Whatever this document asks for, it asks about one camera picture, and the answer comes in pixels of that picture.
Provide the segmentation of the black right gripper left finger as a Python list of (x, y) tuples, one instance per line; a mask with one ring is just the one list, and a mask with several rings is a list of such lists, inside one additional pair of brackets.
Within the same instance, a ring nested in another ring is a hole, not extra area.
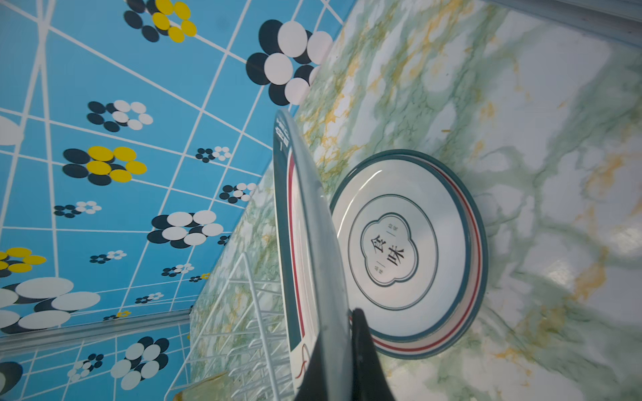
[(323, 346), (316, 345), (295, 401), (326, 401)]

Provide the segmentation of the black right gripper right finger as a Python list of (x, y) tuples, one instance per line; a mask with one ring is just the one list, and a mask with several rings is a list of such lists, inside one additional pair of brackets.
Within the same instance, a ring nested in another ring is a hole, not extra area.
[(353, 400), (394, 401), (364, 312), (352, 312)]

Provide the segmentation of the plate teal red band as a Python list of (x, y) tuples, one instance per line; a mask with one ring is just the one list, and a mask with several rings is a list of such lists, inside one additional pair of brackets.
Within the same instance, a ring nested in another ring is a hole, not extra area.
[(274, 120), (274, 205), (295, 396), (316, 345), (326, 400), (352, 398), (349, 308), (339, 244), (319, 172), (293, 117)]

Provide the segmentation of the aluminium corner post left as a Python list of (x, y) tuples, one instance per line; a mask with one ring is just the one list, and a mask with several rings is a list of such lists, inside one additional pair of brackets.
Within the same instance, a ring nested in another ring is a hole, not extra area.
[(1, 338), (1, 354), (23, 354), (35, 349), (56, 349), (79, 344), (82, 340), (102, 341), (120, 335), (147, 332), (190, 322), (191, 310), (156, 313), (142, 317), (127, 317), (109, 322), (45, 329), (12, 334)]

